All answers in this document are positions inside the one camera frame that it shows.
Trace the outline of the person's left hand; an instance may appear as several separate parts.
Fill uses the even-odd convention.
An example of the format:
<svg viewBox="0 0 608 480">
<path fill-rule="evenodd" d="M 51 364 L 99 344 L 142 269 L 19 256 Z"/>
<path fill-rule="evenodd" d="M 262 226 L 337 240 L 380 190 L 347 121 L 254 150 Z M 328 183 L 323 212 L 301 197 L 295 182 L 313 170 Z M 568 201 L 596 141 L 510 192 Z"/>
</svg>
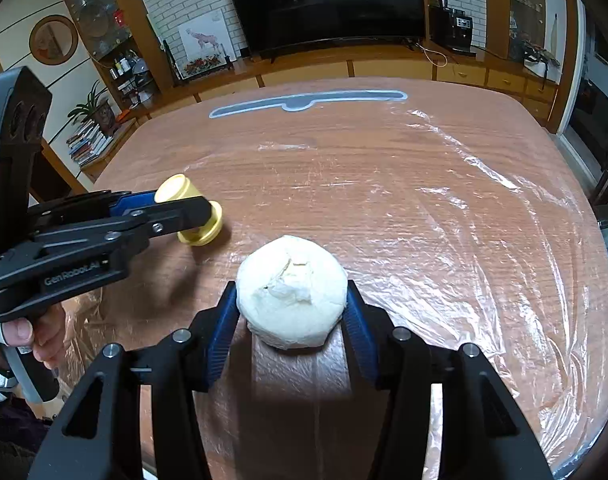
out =
<svg viewBox="0 0 608 480">
<path fill-rule="evenodd" d="M 36 321 L 18 318 L 2 324 L 9 347 L 30 347 L 34 358 L 55 370 L 64 356 L 65 310 L 54 304 Z"/>
</svg>

